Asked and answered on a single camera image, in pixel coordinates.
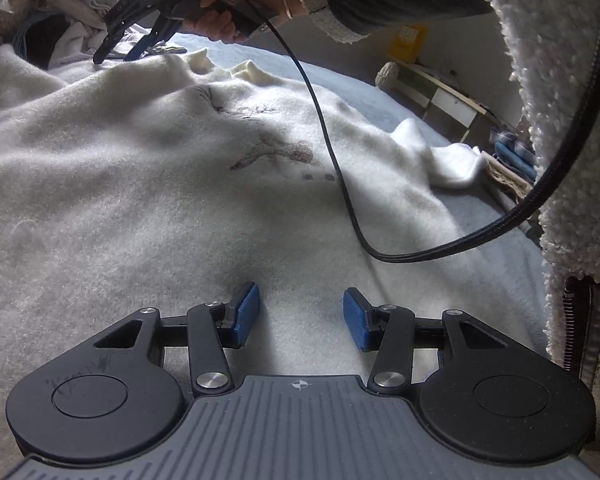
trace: crosshair symbol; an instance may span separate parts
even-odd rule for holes
[[[302,390],[303,388],[306,388],[307,386],[311,386],[311,384],[309,384],[307,381],[305,381],[303,379],[297,379],[289,384],[291,384],[294,388],[297,388],[298,390]]]

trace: blue textured pad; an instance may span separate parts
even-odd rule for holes
[[[342,313],[358,350],[368,352],[371,332],[366,324],[366,313],[348,291],[342,297]]]
[[[249,332],[258,319],[260,313],[260,289],[253,285],[251,290],[242,300],[235,316],[234,333],[240,346],[247,342]]]

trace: thin black wire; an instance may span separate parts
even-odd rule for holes
[[[314,101],[315,111],[318,114],[318,120],[320,121],[320,127],[322,129],[322,136],[324,137],[324,143],[327,146],[327,151],[331,158],[331,163],[338,175],[338,181],[340,183],[340,189],[342,190],[342,196],[349,213],[351,225],[356,233],[356,237],[362,245],[363,249],[376,260],[381,262],[387,262],[391,264],[407,264],[415,262],[424,262],[428,260],[437,260],[445,256],[451,256],[452,254],[462,253],[469,249],[481,246],[491,240],[502,236],[504,233],[512,230],[513,228],[520,225],[523,221],[528,219],[538,208],[546,202],[546,200],[554,193],[560,183],[564,180],[565,176],[569,173],[569,170],[574,165],[578,158],[584,144],[586,143],[593,125],[596,122],[596,118],[600,111],[600,25],[598,29],[598,37],[596,40],[596,49],[591,65],[591,71],[589,76],[589,82],[584,91],[580,103],[571,121],[570,127],[567,134],[564,137],[554,159],[546,168],[546,171],[538,180],[536,185],[532,188],[526,198],[509,213],[496,221],[488,224],[487,226],[474,231],[464,237],[453,240],[449,243],[433,247],[424,251],[419,251],[410,254],[386,254],[377,251],[373,248],[369,242],[366,241],[365,235],[362,233],[358,218],[353,207],[353,203],[347,190],[347,184],[342,175],[338,159],[333,151],[331,140],[327,131],[327,126],[324,121],[322,109],[320,103],[315,96],[314,88],[307,77],[304,68],[298,61],[298,58],[291,51],[286,41],[280,36],[280,33],[271,24],[271,22],[263,16],[256,6],[250,0],[245,0],[247,4],[254,10],[254,12],[267,23],[267,27],[273,32],[282,47],[289,54],[289,57],[293,60],[298,72],[304,79],[304,82],[311,94],[311,99]]]

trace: metal screw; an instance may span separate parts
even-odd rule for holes
[[[404,384],[404,375],[398,372],[380,372],[374,377],[374,382],[383,388],[395,388]]]
[[[220,372],[207,372],[206,374],[200,374],[196,379],[198,386],[211,390],[213,388],[220,388],[229,382],[229,377]]]

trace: gray ribbed plate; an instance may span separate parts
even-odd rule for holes
[[[535,467],[474,462],[442,446],[409,405],[362,389],[356,376],[248,376],[202,397],[163,443],[92,469],[32,459],[9,480],[594,480],[575,457]]]

